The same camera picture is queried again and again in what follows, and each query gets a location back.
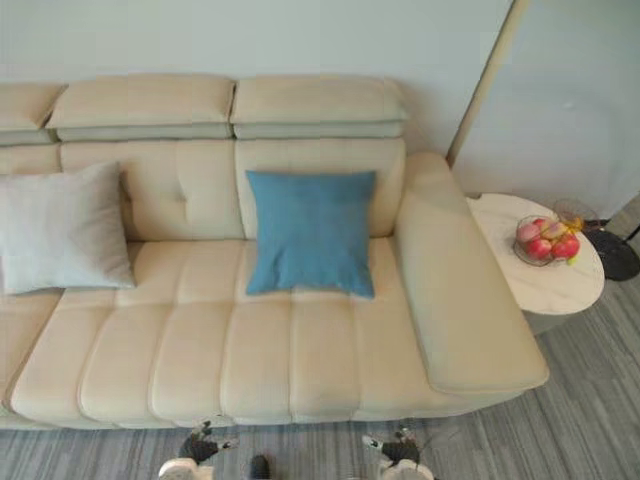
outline red apple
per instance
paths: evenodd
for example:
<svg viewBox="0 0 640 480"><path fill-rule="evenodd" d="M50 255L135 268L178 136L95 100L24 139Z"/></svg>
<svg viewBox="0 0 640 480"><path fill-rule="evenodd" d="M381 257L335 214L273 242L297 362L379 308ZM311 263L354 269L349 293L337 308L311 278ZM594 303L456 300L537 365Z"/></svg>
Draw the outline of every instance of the red apple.
<svg viewBox="0 0 640 480"><path fill-rule="evenodd" d="M541 260L551 251L551 242L544 238L537 238L527 243L527 254L531 258Z"/></svg>
<svg viewBox="0 0 640 480"><path fill-rule="evenodd" d="M540 236L540 227L534 223L526 223L516 232L516 238L520 243L527 243Z"/></svg>
<svg viewBox="0 0 640 480"><path fill-rule="evenodd" d="M573 234L567 233L556 242L551 254L556 258L571 258L580 250L580 240Z"/></svg>

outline floor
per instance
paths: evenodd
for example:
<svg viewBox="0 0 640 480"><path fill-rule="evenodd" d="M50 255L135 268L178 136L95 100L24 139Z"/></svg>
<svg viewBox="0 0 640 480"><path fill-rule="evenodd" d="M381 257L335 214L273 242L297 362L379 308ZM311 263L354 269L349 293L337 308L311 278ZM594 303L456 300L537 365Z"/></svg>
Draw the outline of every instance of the floor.
<svg viewBox="0 0 640 480"><path fill-rule="evenodd" d="M610 229L629 233L640 199ZM640 252L640 235L634 239ZM640 479L640 277L607 282L602 298L538 337L551 379L510 402L461 417L410 420L441 480ZM397 422L219 432L240 447L214 457L217 478L245 478L257 452L276 478L374 479L379 458L360 437L389 438ZM0 480L152 479L185 430L0 432Z"/></svg>

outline round side table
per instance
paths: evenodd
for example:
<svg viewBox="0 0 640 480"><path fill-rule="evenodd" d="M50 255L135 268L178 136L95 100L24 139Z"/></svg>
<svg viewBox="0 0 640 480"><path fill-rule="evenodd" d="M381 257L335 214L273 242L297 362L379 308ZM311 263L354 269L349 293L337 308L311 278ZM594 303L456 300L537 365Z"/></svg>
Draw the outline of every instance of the round side table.
<svg viewBox="0 0 640 480"><path fill-rule="evenodd" d="M604 269L582 233L577 234L580 251L573 265L557 261L535 267L513 251L516 225L529 215L553 216L551 210L520 197L494 193L467 202L534 334L564 323L598 300L604 288Z"/></svg>

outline black shoe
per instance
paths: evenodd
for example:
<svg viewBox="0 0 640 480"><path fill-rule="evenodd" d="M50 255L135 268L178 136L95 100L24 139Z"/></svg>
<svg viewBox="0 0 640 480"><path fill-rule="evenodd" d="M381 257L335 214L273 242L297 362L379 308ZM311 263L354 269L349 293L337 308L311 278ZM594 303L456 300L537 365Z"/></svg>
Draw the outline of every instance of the black shoe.
<svg viewBox="0 0 640 480"><path fill-rule="evenodd" d="M256 455L251 459L250 480L270 479L271 472L269 470L269 461L264 455Z"/></svg>

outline white wall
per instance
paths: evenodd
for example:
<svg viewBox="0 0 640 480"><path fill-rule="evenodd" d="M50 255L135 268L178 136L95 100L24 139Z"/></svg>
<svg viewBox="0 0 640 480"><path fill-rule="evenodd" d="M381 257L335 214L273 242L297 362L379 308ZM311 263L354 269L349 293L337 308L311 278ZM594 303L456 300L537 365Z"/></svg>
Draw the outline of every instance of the white wall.
<svg viewBox="0 0 640 480"><path fill-rule="evenodd" d="M510 0L0 0L0 81L202 71L390 75L446 153Z"/></svg>
<svg viewBox="0 0 640 480"><path fill-rule="evenodd" d="M532 0L462 145L467 192L562 197L602 218L640 190L640 2Z"/></svg>

